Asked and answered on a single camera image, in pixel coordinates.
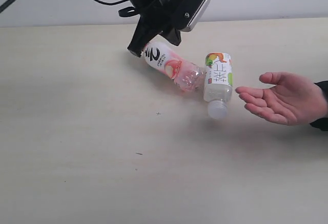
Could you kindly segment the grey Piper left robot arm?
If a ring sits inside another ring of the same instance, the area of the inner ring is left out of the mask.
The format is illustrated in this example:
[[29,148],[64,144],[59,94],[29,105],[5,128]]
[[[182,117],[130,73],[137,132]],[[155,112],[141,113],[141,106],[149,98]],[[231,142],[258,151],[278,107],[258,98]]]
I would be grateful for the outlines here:
[[140,57],[146,44],[161,35],[169,43],[178,46],[181,34],[173,26],[172,16],[182,0],[129,0],[131,7],[119,10],[120,17],[139,15],[139,21],[127,49]]

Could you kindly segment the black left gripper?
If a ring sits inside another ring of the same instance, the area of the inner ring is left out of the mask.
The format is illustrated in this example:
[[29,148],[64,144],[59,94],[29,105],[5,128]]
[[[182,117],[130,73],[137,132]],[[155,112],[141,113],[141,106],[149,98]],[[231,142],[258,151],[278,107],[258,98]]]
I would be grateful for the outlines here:
[[156,35],[179,46],[181,32],[197,24],[197,0],[133,0],[133,15],[139,21],[127,49],[137,57]]

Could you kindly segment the person's open hand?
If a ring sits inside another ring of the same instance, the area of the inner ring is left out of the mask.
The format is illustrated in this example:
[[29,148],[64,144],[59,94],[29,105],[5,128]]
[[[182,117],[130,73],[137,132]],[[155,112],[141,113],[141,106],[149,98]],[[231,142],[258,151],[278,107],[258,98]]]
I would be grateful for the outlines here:
[[269,88],[238,87],[239,98],[252,114],[271,123],[296,126],[312,120],[314,83],[297,74],[266,72],[259,80]]

